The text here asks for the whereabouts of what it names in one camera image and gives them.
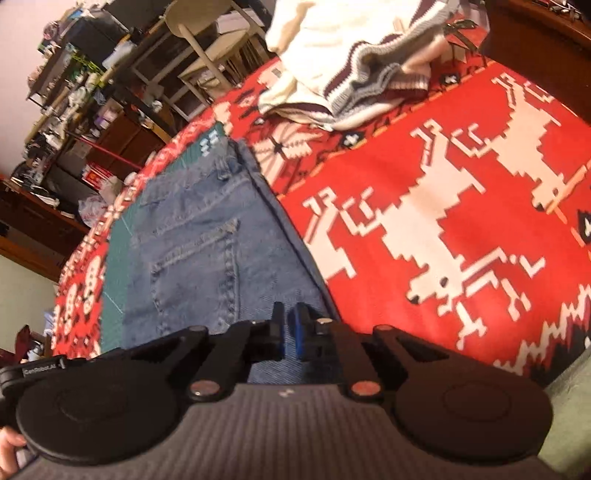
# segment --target round black disc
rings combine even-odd
[[[17,405],[28,444],[53,461],[103,465],[156,445],[177,421],[177,404],[158,365],[97,360],[52,375]]]
[[[537,453],[552,423],[533,382],[494,368],[417,365],[398,390],[394,415],[428,450],[452,459],[507,462]]]

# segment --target wooden chair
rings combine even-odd
[[[205,30],[211,23],[215,22],[220,15],[233,8],[248,22],[247,30],[237,30],[220,35],[215,42],[204,51],[195,35]],[[199,59],[189,65],[178,78],[187,86],[187,88],[205,105],[208,101],[191,82],[191,78],[196,77],[200,72],[208,69],[217,78],[220,86],[224,90],[230,90],[232,84],[225,75],[220,72],[219,66],[224,65],[233,79],[239,81],[239,77],[244,77],[246,71],[239,61],[233,63],[230,67],[228,60],[236,57],[240,48],[246,42],[250,41],[256,44],[261,50],[260,55],[263,60],[269,58],[258,41],[256,35],[264,38],[265,32],[256,24],[256,22],[237,4],[231,0],[176,0],[168,6],[164,14],[164,19],[173,35],[185,38],[192,46],[193,50],[199,55]]]

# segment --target green cutting mat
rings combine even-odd
[[[200,135],[178,159],[166,167],[162,174],[193,165],[200,157],[207,155],[219,138],[224,136],[223,125],[216,123],[211,129]],[[103,352],[121,346],[123,340],[123,316],[129,283],[129,244],[134,231],[135,215],[141,195],[125,209],[111,228],[103,286],[103,310],[100,316],[100,347]]]

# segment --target plastic bag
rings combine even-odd
[[[78,212],[82,221],[92,228],[96,221],[103,215],[108,205],[100,195],[92,195],[86,200],[78,202]]]

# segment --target human hand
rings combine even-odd
[[[0,430],[0,480],[6,480],[18,472],[17,456],[14,450],[27,444],[25,437],[10,427]]]

